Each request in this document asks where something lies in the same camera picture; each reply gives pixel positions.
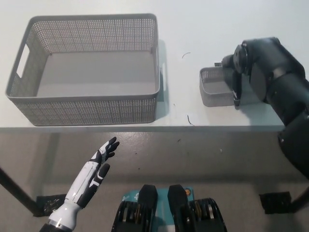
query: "small gray basket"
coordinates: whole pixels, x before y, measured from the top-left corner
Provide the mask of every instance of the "small gray basket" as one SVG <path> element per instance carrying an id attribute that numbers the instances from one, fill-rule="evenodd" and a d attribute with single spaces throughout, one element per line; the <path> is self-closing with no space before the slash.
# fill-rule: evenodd
<path id="1" fill-rule="evenodd" d="M 233 70 L 222 67 L 201 69 L 199 73 L 199 90 L 203 104 L 207 107 L 234 105 L 232 89 Z M 249 77 L 242 77 L 242 95 L 240 104 L 260 102 L 251 89 Z"/>

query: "gray plastic basket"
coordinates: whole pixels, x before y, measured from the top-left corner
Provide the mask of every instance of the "gray plastic basket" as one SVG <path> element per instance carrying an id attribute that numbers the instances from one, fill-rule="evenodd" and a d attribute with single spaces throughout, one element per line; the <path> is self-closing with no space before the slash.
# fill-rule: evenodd
<path id="1" fill-rule="evenodd" d="M 222 67 L 203 68 L 200 71 L 199 90 L 203 104 L 208 107 L 234 105 L 232 90 L 233 70 Z M 240 104 L 260 102 L 253 93 L 249 78 L 242 78 L 242 95 Z"/>
<path id="2" fill-rule="evenodd" d="M 149 123 L 158 64 L 153 14 L 38 16 L 27 26 L 6 95 L 35 126 Z"/>

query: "basket handle hole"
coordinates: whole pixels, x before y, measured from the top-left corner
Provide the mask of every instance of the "basket handle hole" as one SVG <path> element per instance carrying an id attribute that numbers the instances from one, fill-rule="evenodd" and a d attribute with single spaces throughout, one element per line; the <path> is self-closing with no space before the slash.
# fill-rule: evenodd
<path id="1" fill-rule="evenodd" d="M 26 63 L 27 63 L 27 59 L 29 57 L 29 53 L 30 53 L 30 51 L 29 51 L 29 48 L 26 44 L 25 47 L 24 47 L 24 50 L 23 50 L 23 54 L 21 55 L 21 58 L 20 58 L 20 61 L 19 61 L 17 71 L 16 71 L 17 75 L 20 78 L 23 77 L 25 66 L 26 66 Z"/>

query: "table leg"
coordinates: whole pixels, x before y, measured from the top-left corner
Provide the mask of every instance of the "table leg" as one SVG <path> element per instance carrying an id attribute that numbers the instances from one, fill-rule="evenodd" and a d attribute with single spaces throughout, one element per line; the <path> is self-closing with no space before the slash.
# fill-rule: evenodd
<path id="1" fill-rule="evenodd" d="M 44 215 L 43 209 L 40 208 L 38 204 L 32 200 L 32 198 L 26 194 L 25 191 L 23 191 L 18 184 L 11 179 L 2 168 L 0 168 L 0 184 L 17 200 L 19 200 L 19 202 L 21 202 L 35 217 Z"/>

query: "robotic hand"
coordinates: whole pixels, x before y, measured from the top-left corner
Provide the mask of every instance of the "robotic hand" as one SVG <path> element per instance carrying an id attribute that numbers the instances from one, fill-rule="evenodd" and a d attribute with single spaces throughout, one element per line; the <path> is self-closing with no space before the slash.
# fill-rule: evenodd
<path id="1" fill-rule="evenodd" d="M 244 40 L 222 66 L 232 68 L 234 105 L 240 105 L 241 78 L 271 105 L 285 128 L 278 135 L 287 159 L 309 178 L 309 82 L 304 67 L 277 38 Z"/>
<path id="2" fill-rule="evenodd" d="M 118 145 L 114 137 L 97 150 L 74 180 L 63 205 L 50 215 L 48 224 L 40 232 L 71 232 L 75 229 L 77 213 L 87 206 L 110 168 L 109 164 L 101 165 L 115 155 L 113 151 Z"/>

